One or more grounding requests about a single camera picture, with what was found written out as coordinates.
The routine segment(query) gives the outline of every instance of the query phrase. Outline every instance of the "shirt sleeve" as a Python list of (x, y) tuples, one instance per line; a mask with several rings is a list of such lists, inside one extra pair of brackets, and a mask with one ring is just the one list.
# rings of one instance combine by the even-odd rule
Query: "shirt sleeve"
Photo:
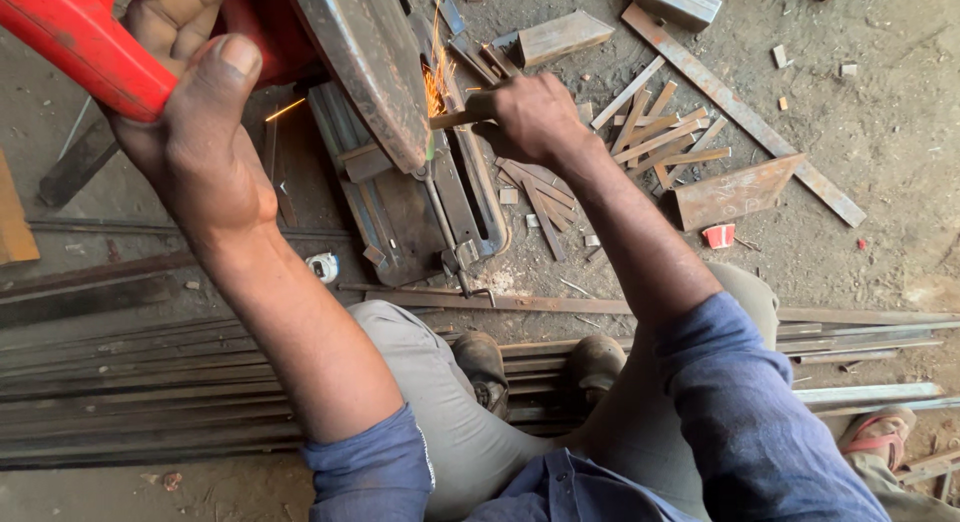
[(410, 405), (368, 430), (300, 450), (314, 470), (310, 521), (422, 520), (433, 467)]
[(724, 520), (889, 520), (827, 427), (791, 392), (787, 357), (727, 293), (655, 333), (658, 368)]

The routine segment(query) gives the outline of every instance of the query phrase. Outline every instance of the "dirty floor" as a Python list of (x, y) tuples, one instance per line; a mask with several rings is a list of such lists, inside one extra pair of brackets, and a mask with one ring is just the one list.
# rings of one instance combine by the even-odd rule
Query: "dirty floor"
[[(430, 0), (411, 1), (415, 10), (430, 12)], [(578, 9), (616, 26), (606, 44), (527, 71), (557, 74), (576, 93), (577, 102), (593, 102), (594, 111), (605, 107), (614, 93), (630, 82), (635, 70), (655, 55), (619, 21), (627, 0), (455, 2), (469, 37), (476, 41), (489, 41)], [(759, 272), (789, 306), (960, 311), (960, 182), (954, 169), (954, 153), (960, 151), (960, 94), (955, 88), (960, 72), (960, 32), (954, 11), (960, 0), (723, 2), (716, 21), (702, 34), (668, 30), (788, 142), (807, 152), (808, 159), (868, 217), (852, 230), (793, 181), (787, 184), (777, 208), (736, 221), (737, 235), (756, 243), (761, 251), (740, 245), (711, 251), (698, 236), (685, 235), (691, 246), (704, 259)], [(779, 44), (784, 45), (787, 58), (795, 61), (782, 70), (776, 69), (770, 53)], [(840, 66), (848, 63), (857, 64), (856, 76), (840, 77)], [(590, 75), (588, 81), (581, 79), (584, 74)], [(148, 184), (122, 154), (61, 212), (45, 209), (36, 199), (38, 182), (56, 160), (87, 96), (5, 32), (0, 32), (0, 78), (0, 145), (28, 217), (56, 214), (167, 220)], [(669, 66), (654, 76), (648, 88), (656, 94), (666, 81), (679, 84), (667, 111), (686, 114), (704, 106), (711, 118), (719, 115)], [(777, 106), (781, 97), (787, 98), (787, 111)], [(289, 99), (289, 89), (283, 88), (255, 96), (245, 115), (254, 140), (262, 134), (263, 116)], [(90, 111), (84, 122), (92, 122), (96, 116), (96, 111)], [(727, 126), (714, 145), (732, 147), (733, 157), (709, 162), (706, 175), (768, 158), (736, 126)], [(351, 223), (337, 214), (331, 192), (310, 182), (304, 178), (294, 183), (301, 190), (293, 194), (294, 200), (301, 202), (298, 206), (303, 206), (306, 216), (301, 223), (320, 228)], [(543, 237), (528, 233), (524, 215), (529, 212), (525, 204), (505, 208), (512, 245), (503, 256), (474, 267), (477, 286), (490, 286), (500, 293), (582, 296), (562, 284), (560, 279), (564, 279), (598, 298), (622, 296), (608, 263), (585, 261), (590, 250), (583, 247), (582, 235), (593, 233), (585, 221), (561, 235), (569, 258), (555, 263)], [(867, 241), (865, 250), (858, 249), (858, 238)], [(175, 237), (119, 235), (113, 239), (127, 259), (178, 250), (183, 245)], [(102, 235), (38, 233), (37, 242), (43, 260), (5, 268), (0, 281), (91, 266), (107, 256)], [(83, 244), (84, 253), (68, 254), (66, 244)], [(327, 250), (305, 244), (298, 251), (306, 255)], [(342, 258), (357, 256), (348, 244), (335, 251)], [(201, 281), (200, 291), (185, 292), (174, 304), (84, 318), (70, 328), (162, 323), (226, 313), (223, 301), (197, 269), (184, 269), (176, 275), (182, 282)], [(601, 327), (545, 313), (444, 312), (426, 316), (428, 324), (487, 331), (501, 343), (570, 339), (598, 332), (623, 335), (636, 324), (624, 316), (595, 316), (592, 320)], [(0, 335), (41, 334), (24, 330)], [(943, 332), (942, 340), (941, 347), (863, 363), (855, 374), (842, 374), (829, 364), (800, 366), (796, 373), (797, 377), (812, 378), (804, 382), (806, 388), (936, 381), (947, 392), (960, 393), (960, 349), (954, 348), (960, 333)], [(920, 413), (918, 429), (907, 441), (907, 458), (929, 454), (934, 437), (941, 449), (951, 438), (960, 437), (958, 417), (960, 410)], [(176, 491), (168, 492), (160, 483), (150, 484), (150, 476), (170, 471), (183, 475)], [(5, 519), (18, 521), (196, 518), (301, 522), (306, 520), (311, 501), (309, 472), (295, 454), (175, 466), (0, 474), (0, 511)]]

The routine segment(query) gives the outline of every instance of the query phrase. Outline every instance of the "red handle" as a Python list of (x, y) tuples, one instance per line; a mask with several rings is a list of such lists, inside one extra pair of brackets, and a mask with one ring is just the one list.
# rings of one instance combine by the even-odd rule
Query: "red handle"
[(0, 0), (0, 24), (133, 120), (153, 122), (177, 78), (111, 15), (114, 0)]

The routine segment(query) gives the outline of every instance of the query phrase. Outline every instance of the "gray pants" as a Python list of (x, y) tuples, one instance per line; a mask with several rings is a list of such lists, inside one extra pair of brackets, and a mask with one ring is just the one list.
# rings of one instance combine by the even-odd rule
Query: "gray pants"
[[(735, 267), (708, 263), (773, 348), (777, 297)], [(579, 430), (544, 439), (494, 417), (453, 360), (450, 346), (406, 310), (382, 301), (349, 309), (390, 366), (423, 430), (437, 488), (427, 520), (456, 520), (496, 497), (534, 456), (567, 446), (642, 484), (680, 510), (707, 520), (702, 481), (680, 418), (657, 380), (652, 344), (637, 332), (627, 364)]]
[(958, 522), (960, 509), (930, 496), (906, 492), (887, 468), (886, 461), (876, 454), (850, 453), (846, 462), (867, 484), (886, 509), (893, 522)]

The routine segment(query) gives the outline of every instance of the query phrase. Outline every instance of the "fingernail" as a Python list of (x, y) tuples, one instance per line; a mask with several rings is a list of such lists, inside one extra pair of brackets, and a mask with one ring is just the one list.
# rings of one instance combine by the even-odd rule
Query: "fingernail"
[(259, 52), (254, 43), (245, 37), (232, 37), (223, 44), (220, 59), (246, 75), (257, 65)]

